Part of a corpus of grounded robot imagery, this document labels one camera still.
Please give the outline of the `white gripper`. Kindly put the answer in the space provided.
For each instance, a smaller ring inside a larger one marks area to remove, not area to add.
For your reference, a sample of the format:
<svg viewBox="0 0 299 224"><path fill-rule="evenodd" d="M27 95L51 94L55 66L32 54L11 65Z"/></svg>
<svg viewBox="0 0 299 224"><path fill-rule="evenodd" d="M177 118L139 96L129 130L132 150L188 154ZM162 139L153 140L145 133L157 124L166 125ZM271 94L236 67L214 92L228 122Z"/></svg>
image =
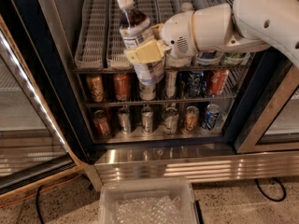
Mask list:
<svg viewBox="0 0 299 224"><path fill-rule="evenodd" d="M192 17L194 11L181 12L164 24L158 23L150 27L155 39L134 49L126 49L124 54L132 64L159 62L169 51L174 59L192 57L198 48L193 37Z"/></svg>

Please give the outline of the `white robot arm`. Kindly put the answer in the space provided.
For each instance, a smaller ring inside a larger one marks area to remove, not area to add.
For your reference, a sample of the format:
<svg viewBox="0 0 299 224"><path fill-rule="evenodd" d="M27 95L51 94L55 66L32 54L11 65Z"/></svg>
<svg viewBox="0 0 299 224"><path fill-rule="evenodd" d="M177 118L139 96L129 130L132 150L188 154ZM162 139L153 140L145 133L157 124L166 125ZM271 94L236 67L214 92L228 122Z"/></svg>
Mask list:
<svg viewBox="0 0 299 224"><path fill-rule="evenodd" d="M124 51L132 64L201 51L257 52L274 47L299 67L299 0L234 0L178 13L152 27L156 37Z"/></svg>

